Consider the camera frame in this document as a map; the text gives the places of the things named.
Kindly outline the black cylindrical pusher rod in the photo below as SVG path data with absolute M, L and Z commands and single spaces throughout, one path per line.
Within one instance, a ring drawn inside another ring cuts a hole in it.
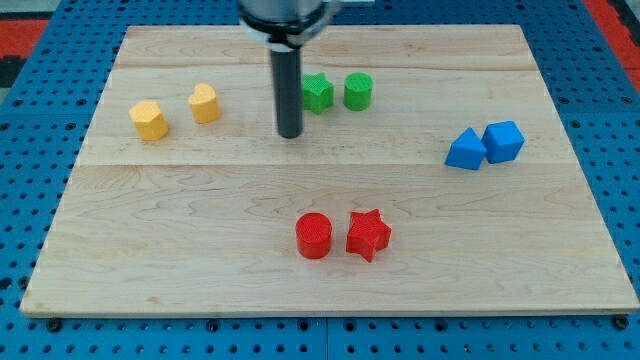
M 270 61 L 277 132 L 293 139 L 302 134 L 304 124 L 301 51 L 271 50 Z

